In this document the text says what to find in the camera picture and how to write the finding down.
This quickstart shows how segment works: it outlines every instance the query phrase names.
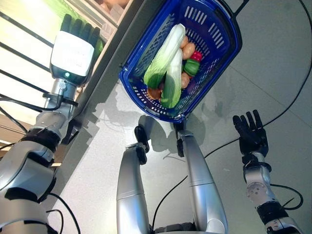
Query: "basket handle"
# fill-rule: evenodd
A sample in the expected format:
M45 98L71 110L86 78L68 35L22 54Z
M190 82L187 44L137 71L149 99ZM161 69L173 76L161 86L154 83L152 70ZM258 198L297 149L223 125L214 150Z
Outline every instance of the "basket handle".
M234 12L234 17L235 18L239 14L239 12L241 12L241 10L246 6L246 4L248 2L249 2L249 0L244 0L243 3L239 6L239 8Z
M243 3L239 6L239 8L233 12L229 5L224 0L218 0L219 3L228 11L231 18L236 18L236 16L241 12L241 10L246 6L246 4L249 2L249 0L244 0Z

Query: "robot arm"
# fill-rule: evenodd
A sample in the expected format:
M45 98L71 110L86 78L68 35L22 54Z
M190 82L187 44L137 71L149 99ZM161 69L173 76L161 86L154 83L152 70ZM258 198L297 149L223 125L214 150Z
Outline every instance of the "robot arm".
M0 232L4 234L57 234L48 224L39 204L56 181L50 166L54 152L65 137L74 107L76 88L85 84L91 73L99 29L91 25L81 30L76 20L69 32L70 15L65 15L51 56L54 85L44 94L46 108L36 124L0 161Z
M250 112L246 114L249 125L244 116L234 116L233 122L240 134L239 146L244 155L242 161L247 197L254 203L268 234L303 234L271 190L272 169L264 160L269 147L259 113L253 111L255 122Z

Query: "metal rod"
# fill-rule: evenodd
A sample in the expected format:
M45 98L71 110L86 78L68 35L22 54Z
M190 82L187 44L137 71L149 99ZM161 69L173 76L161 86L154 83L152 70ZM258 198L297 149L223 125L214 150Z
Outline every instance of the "metal rod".
M47 72L50 72L50 68L48 68L48 67L42 65L41 63L39 63L39 62L37 62L37 61L27 57L26 55L22 54L21 52L11 48L10 46L8 46L8 45L6 45L6 44L4 44L2 42L0 42L0 47L10 51L11 53L21 57L22 59L27 60L28 62L31 62L32 64L36 65L37 67L39 67L39 68L41 68L41 69L43 69L43 70L45 70Z
M33 89L36 89L36 90L38 90L38 91L40 91L40 92L42 92L42 93L45 93L45 94L48 94L48 93L49 93L48 91L46 91L46 90L44 90L44 89L41 89L41 88L39 88L39 87L37 87L37 86L31 84L31 83L28 83L27 81L24 81L23 79L18 78L18 77L14 76L14 75L12 75L12 74L10 74L10 73L7 73L6 71L4 71L4 70L2 70L2 69L0 69L0 73L4 74L5 76L7 76L7 77L9 77L9 78L12 78L12 79L14 79L14 80L16 80L16 81L18 81L18 82L20 82L20 83L23 83L23 84L25 84L25 85L27 85L27 86L33 88Z
M16 27L20 28L21 30L23 30L24 32L32 35L33 37L35 37L36 39L40 40L41 42L43 42L44 44L50 46L51 48L53 48L53 44L49 41L47 41L46 39L42 38L41 36L39 36L38 34L34 33L33 31L29 30L28 28L26 28L25 26L23 26L22 24L18 23L17 21L15 21L14 19L12 19L11 17L7 16L6 14L4 14L3 12L0 11L0 16L7 20L8 22L10 22L11 24L15 25Z

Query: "potato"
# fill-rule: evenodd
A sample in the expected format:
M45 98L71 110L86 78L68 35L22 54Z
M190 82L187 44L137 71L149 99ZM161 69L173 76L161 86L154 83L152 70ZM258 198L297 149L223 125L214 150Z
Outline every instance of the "potato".
M180 49L182 49L184 46L186 46L187 43L189 43L189 39L187 38L187 36L184 36L183 41L180 45Z
M148 88L148 89L147 89L147 94L148 94L148 96L149 96L151 99L157 100L157 99L160 99L161 90L160 90L160 89L151 89L151 88Z
M183 60L189 59L192 54L195 52L195 44L194 43L187 43L186 46L183 47L182 49L183 52Z
M186 72L182 72L181 74L181 88L185 89L190 83L190 77Z

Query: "toy vegetable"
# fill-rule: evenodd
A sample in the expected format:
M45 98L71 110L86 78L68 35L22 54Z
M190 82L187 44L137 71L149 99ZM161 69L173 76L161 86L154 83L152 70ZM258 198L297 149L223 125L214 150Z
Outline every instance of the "toy vegetable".
M194 77L199 69L201 59L202 54L198 51L195 51L192 56L186 60L186 63L183 66L183 71L186 72L189 76Z

